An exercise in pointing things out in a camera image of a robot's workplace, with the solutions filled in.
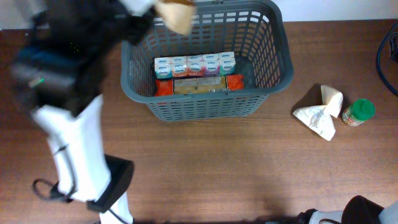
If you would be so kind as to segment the orange spaghetti packet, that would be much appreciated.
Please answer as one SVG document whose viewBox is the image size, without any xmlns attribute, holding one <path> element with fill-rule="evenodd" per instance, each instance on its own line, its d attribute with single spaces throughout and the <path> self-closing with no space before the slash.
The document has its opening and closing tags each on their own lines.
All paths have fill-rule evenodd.
<svg viewBox="0 0 398 224">
<path fill-rule="evenodd" d="M 156 80 L 155 84 L 157 89 L 155 96 L 214 93 L 242 90 L 244 88 L 244 76 L 239 74 L 164 81 Z"/>
</svg>

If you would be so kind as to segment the tissue pack multipack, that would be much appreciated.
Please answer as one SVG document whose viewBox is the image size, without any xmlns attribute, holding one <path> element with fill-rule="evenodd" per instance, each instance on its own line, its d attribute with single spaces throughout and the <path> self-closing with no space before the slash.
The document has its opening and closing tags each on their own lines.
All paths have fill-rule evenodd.
<svg viewBox="0 0 398 224">
<path fill-rule="evenodd" d="M 235 71 L 235 66 L 236 59 L 233 52 L 154 59 L 155 75 L 161 80 L 231 75 Z"/>
</svg>

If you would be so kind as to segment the brown paper bag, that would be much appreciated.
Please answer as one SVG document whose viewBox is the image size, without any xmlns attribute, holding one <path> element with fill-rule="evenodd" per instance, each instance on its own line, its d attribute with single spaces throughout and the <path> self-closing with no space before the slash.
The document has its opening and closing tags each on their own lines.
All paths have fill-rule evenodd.
<svg viewBox="0 0 398 224">
<path fill-rule="evenodd" d="M 155 10 L 165 26 L 173 32 L 188 35 L 192 29 L 192 17 L 196 13 L 195 3 L 190 0 L 158 0 Z"/>
</svg>

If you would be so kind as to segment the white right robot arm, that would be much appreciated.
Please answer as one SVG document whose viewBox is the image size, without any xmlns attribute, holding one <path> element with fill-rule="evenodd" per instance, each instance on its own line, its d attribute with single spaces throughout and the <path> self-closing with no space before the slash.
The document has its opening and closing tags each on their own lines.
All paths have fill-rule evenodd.
<svg viewBox="0 0 398 224">
<path fill-rule="evenodd" d="M 307 210 L 294 218 L 296 224 L 397 224 L 397 201 L 382 207 L 362 195 L 353 197 L 344 210 Z"/>
</svg>

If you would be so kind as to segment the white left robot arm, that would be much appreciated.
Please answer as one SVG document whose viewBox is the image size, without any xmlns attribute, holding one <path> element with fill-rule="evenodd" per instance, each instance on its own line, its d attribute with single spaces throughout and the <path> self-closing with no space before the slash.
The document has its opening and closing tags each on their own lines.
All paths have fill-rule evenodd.
<svg viewBox="0 0 398 224">
<path fill-rule="evenodd" d="M 14 94 L 46 134 L 58 180 L 38 198 L 86 203 L 101 223 L 132 223 L 127 189 L 132 161 L 104 153 L 101 133 L 104 61 L 123 40 L 138 44 L 152 27 L 154 1 L 45 0 L 30 39 L 11 63 Z"/>
</svg>

